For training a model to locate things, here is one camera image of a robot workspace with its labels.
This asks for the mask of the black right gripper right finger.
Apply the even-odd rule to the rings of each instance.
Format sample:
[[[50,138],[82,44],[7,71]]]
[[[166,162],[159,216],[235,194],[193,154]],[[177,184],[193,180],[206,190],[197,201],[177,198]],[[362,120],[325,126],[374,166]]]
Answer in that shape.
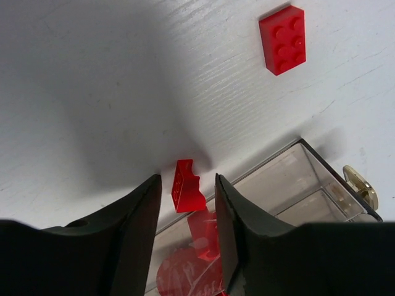
[[[291,226],[215,177],[229,295],[393,295],[393,223]]]

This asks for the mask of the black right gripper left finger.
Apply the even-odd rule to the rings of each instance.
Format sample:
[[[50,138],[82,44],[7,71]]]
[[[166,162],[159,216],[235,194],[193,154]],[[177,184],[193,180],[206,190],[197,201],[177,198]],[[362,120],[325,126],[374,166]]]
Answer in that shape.
[[[66,226],[36,229],[1,221],[2,295],[143,295],[162,181]]]

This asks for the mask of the red rounded lego brick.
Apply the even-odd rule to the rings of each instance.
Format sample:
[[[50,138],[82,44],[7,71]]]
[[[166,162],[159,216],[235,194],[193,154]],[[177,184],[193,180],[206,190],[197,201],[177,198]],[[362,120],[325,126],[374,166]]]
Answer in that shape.
[[[156,276],[160,295],[225,295],[220,256],[206,261],[192,247],[178,249],[160,265]]]

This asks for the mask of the red sloped lego piece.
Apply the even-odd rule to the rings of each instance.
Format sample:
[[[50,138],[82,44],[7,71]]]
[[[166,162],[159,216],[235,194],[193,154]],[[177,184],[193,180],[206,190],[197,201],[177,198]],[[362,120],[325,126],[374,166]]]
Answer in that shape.
[[[200,177],[193,173],[193,160],[178,160],[171,190],[177,213],[195,212],[205,209],[206,198],[200,192]]]

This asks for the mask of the small red lego piece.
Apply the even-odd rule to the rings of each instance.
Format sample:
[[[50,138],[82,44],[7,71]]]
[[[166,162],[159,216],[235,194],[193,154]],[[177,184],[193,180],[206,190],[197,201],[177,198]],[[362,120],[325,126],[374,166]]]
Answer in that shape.
[[[259,20],[266,68],[278,76],[306,61],[305,13],[288,5]]]

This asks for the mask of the clear bin nearest front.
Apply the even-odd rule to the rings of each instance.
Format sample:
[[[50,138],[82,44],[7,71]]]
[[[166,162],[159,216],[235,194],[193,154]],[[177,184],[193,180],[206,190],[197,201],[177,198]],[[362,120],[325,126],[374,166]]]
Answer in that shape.
[[[292,226],[381,221],[371,185],[351,166],[344,166],[343,173],[337,174],[303,140],[271,155],[233,185],[252,204]],[[176,250],[189,247],[203,260],[222,259],[214,199],[209,199],[203,210],[182,214],[156,235],[146,295],[160,295],[156,284],[160,265]]]

